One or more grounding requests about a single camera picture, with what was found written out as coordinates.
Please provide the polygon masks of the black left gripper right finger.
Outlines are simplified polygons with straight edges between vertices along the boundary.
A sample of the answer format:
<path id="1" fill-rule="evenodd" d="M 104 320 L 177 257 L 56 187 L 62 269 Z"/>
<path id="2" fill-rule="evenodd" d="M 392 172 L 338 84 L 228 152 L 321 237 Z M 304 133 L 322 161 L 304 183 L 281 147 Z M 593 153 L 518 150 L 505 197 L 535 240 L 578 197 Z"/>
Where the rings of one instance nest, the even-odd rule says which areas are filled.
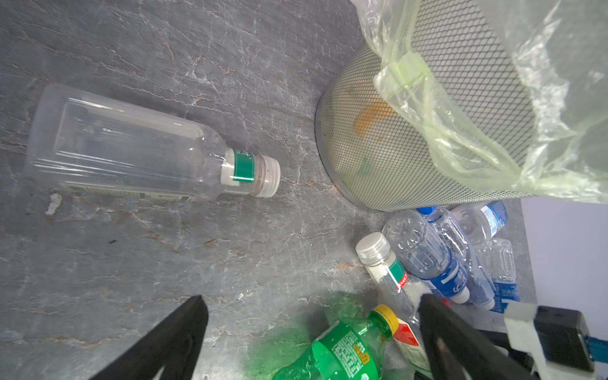
<path id="1" fill-rule="evenodd" d="M 418 308 L 421 335 L 434 379 L 536 379 L 533 361 L 502 332 L 478 330 L 433 294 Z"/>

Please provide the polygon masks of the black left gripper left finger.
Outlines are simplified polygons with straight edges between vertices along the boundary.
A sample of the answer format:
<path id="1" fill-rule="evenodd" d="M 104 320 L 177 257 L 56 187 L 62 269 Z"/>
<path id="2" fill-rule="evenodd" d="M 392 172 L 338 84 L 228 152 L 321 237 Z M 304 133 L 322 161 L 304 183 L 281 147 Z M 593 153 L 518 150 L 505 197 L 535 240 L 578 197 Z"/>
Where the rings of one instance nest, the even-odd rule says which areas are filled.
<path id="1" fill-rule="evenodd" d="M 93 378 L 190 379 L 208 319 L 208 308 L 200 295 L 187 299 Z"/>

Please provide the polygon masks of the slim clear bottle silver cap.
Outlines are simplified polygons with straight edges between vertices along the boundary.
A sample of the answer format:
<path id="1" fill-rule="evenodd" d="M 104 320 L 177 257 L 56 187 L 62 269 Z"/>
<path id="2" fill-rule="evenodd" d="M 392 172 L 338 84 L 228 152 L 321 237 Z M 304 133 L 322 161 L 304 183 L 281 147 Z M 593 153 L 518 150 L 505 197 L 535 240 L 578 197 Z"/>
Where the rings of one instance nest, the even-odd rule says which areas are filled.
<path id="1" fill-rule="evenodd" d="M 421 297 L 430 294 L 430 288 L 408 274 L 380 232 L 363 237 L 356 244 L 356 253 L 378 285 L 379 302 L 390 307 L 402 321 L 418 325 Z"/>

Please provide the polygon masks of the green soda bottle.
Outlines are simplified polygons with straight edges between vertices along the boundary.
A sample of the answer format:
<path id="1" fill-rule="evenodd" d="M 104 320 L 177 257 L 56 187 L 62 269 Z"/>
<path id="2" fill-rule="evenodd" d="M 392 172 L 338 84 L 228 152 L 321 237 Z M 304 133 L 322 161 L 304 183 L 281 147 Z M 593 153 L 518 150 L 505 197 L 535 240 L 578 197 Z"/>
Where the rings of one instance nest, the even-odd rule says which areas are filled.
<path id="1" fill-rule="evenodd" d="M 365 318 L 345 318 L 327 329 L 275 379 L 380 379 L 387 343 L 399 322 L 386 305 Z"/>

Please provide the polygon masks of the clear square bottle green label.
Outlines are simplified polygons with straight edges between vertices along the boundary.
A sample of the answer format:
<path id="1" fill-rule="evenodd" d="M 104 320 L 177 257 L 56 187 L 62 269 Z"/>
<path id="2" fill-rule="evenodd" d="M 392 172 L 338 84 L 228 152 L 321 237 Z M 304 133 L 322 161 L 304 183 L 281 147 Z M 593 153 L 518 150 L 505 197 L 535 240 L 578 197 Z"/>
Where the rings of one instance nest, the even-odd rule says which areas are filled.
<path id="1" fill-rule="evenodd" d="M 269 198 L 281 177 L 277 160 L 229 147 L 207 125 L 58 84 L 36 108 L 25 166 L 72 193 L 177 202 Z"/>

